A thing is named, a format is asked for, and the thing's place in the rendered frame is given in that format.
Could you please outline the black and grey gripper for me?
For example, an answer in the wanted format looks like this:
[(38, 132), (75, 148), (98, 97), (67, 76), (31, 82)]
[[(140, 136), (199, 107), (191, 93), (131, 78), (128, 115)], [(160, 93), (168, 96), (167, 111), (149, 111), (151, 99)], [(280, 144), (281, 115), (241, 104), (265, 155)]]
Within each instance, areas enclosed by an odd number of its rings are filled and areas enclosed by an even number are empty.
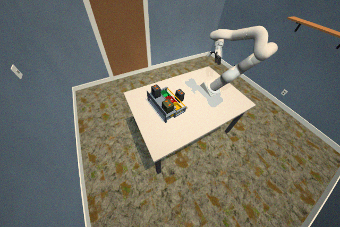
[(215, 63), (217, 63), (218, 65), (221, 64), (222, 48), (222, 46), (215, 47)]

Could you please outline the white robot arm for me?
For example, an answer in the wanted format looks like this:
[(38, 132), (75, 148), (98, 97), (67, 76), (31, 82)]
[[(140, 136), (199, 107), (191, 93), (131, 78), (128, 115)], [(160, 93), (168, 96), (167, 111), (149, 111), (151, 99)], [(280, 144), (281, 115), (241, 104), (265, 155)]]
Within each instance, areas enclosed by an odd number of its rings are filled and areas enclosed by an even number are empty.
[(239, 30), (218, 29), (210, 34), (210, 38), (215, 41), (214, 45), (215, 47), (223, 46), (224, 39), (230, 41), (247, 39), (254, 40), (253, 48), (254, 54), (251, 54), (246, 59), (244, 59), (240, 64), (237, 64), (230, 68), (229, 70), (227, 70), (226, 72), (224, 72), (219, 78), (217, 78), (217, 80), (215, 81), (210, 80), (207, 83), (208, 90), (213, 94), (219, 93), (221, 87), (232, 82), (242, 73), (259, 64), (260, 62), (268, 59), (274, 53), (276, 53), (278, 49), (275, 43), (272, 42), (267, 43), (268, 32), (262, 26), (249, 27)]

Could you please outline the dark grey metal shelf rack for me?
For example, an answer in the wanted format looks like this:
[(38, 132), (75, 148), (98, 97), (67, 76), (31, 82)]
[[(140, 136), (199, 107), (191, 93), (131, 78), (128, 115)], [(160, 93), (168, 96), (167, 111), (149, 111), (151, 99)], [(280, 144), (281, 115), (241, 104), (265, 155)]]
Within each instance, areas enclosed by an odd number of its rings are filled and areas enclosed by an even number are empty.
[[(163, 108), (162, 108), (162, 101), (166, 100), (166, 98), (161, 94), (160, 97), (156, 98), (147, 91), (147, 98), (149, 103), (153, 106), (153, 108), (156, 110), (156, 112), (160, 115), (160, 117), (164, 120), (165, 123), (167, 123), (167, 120), (172, 118), (172, 117), (177, 117), (180, 114), (184, 113), (186, 109), (188, 108), (187, 106), (184, 106), (180, 108), (179, 110), (174, 110), (170, 113), (166, 113)], [(151, 99), (151, 100), (150, 100)], [(179, 112), (179, 113), (178, 113)], [(170, 115), (174, 114), (172, 117)]]

